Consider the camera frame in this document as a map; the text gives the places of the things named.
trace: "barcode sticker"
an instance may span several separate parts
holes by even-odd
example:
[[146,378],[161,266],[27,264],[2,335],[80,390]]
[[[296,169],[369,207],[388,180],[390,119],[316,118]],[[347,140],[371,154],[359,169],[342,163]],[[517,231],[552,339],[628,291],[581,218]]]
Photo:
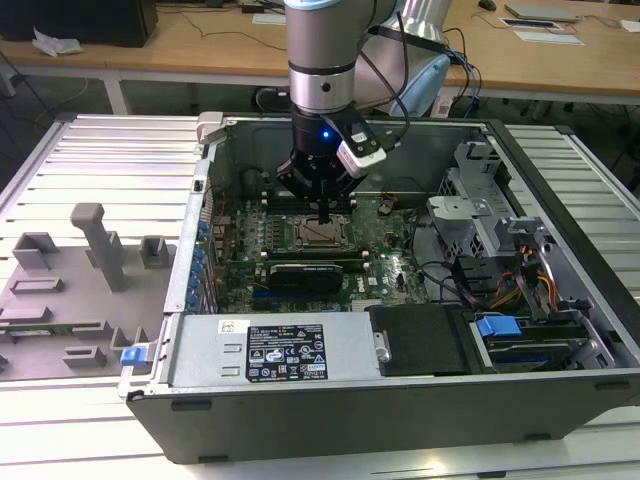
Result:
[[220,320],[218,333],[247,333],[250,324],[249,320]]

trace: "blue latch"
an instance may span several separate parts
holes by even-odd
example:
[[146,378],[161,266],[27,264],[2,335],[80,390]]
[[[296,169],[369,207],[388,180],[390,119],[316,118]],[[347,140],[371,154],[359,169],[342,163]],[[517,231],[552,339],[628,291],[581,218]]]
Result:
[[522,335],[516,317],[510,315],[487,315],[476,322],[483,337],[513,337]]
[[127,347],[120,355],[120,365],[123,367],[144,367],[147,364],[147,347]]

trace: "power supply label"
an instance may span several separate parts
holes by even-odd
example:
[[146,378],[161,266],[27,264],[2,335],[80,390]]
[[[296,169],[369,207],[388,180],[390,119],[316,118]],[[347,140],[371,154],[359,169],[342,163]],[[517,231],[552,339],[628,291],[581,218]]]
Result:
[[277,325],[247,330],[247,380],[327,380],[322,325]]

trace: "metal bracket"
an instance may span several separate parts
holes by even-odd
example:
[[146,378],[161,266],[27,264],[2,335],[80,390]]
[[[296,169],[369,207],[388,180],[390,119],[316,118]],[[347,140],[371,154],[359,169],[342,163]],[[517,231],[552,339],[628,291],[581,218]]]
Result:
[[205,145],[220,140],[226,135],[224,114],[222,112],[204,112],[198,117],[196,134],[198,142]]

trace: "sticker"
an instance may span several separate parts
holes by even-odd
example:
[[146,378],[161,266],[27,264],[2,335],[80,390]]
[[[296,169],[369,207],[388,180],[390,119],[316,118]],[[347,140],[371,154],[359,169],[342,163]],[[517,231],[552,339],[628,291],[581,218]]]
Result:
[[322,325],[247,325],[245,328],[246,378],[250,382],[329,378]]
[[367,134],[364,132],[356,133],[355,135],[351,135],[351,138],[356,143],[362,143],[367,141]]
[[220,320],[218,334],[220,333],[246,333],[251,324],[250,320]]

